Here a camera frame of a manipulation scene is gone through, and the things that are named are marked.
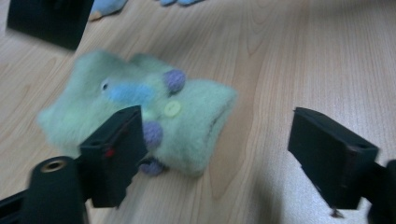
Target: light wood surface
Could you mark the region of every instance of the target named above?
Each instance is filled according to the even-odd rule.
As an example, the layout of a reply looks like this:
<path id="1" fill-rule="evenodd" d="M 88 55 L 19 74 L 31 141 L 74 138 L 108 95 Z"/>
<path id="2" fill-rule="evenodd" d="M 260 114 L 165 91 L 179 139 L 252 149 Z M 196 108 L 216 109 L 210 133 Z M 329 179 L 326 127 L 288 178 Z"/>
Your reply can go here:
<path id="1" fill-rule="evenodd" d="M 89 23 L 73 53 L 6 32 L 0 0 L 0 198 L 26 188 L 30 170 L 59 152 L 35 123 L 64 88 L 74 60 L 107 49 L 152 54 L 189 78 L 239 91 L 199 179 L 137 175 L 119 210 L 92 223 L 366 223 L 369 204 L 330 217 L 287 151 L 293 109 L 322 112 L 396 158 L 396 1 L 207 0 L 161 7 L 129 0 Z"/>

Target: red marking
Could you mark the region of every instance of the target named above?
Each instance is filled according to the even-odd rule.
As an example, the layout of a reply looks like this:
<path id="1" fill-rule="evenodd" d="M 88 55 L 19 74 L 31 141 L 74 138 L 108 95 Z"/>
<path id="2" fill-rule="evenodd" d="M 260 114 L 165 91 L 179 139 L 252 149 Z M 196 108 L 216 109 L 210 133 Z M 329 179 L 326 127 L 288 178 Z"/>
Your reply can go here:
<path id="1" fill-rule="evenodd" d="M 116 153 L 116 150 L 114 150 L 114 148 L 111 147 L 111 148 L 106 152 L 105 156 L 108 157 L 108 158 L 110 158 L 110 157 L 113 157 L 113 156 L 114 156 L 114 153 Z"/>

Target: green button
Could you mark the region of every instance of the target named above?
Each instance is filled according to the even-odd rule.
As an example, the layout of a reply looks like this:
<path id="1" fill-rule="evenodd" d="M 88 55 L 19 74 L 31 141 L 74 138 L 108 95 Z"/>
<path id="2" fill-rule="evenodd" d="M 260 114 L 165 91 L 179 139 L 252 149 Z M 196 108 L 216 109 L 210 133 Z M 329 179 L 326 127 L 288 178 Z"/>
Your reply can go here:
<path id="1" fill-rule="evenodd" d="M 181 110 L 181 104 L 178 101 L 171 101 L 165 106 L 163 111 L 167 117 L 176 116 Z"/>

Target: purple pompom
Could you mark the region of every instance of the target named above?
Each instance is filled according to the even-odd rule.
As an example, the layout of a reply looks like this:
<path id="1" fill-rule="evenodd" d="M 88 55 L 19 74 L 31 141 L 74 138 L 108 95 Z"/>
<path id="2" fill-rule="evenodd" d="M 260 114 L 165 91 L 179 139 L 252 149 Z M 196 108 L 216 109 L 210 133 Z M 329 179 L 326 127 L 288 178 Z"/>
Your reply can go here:
<path id="1" fill-rule="evenodd" d="M 157 121 L 146 121 L 143 123 L 143 135 L 148 150 L 154 149 L 163 140 L 163 128 Z"/>
<path id="2" fill-rule="evenodd" d="M 181 91 L 186 83 L 186 75 L 180 70 L 171 70 L 165 75 L 165 82 L 171 93 Z"/>
<path id="3" fill-rule="evenodd" d="M 164 169 L 165 167 L 155 159 L 147 160 L 139 166 L 139 170 L 146 175 L 159 175 Z"/>

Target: stuffed toy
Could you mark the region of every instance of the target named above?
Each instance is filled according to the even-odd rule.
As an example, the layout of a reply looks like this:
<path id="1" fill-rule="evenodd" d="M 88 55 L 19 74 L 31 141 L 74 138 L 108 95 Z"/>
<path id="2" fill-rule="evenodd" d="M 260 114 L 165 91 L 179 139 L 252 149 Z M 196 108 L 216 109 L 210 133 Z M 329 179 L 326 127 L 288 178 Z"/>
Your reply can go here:
<path id="1" fill-rule="evenodd" d="M 89 21 L 96 21 L 104 16 L 114 14 L 125 6 L 127 0 L 95 0 L 93 2 Z M 183 7 L 191 6 L 203 0 L 160 0 L 162 6 L 167 7 L 178 3 Z"/>
<path id="2" fill-rule="evenodd" d="M 148 150 L 139 169 L 201 175 L 237 93 L 206 79 L 186 75 L 151 56 L 125 62 L 103 50 L 77 59 L 64 91 L 40 111 L 37 122 L 48 141 L 65 156 L 79 156 L 78 145 L 111 115 L 140 105 Z"/>

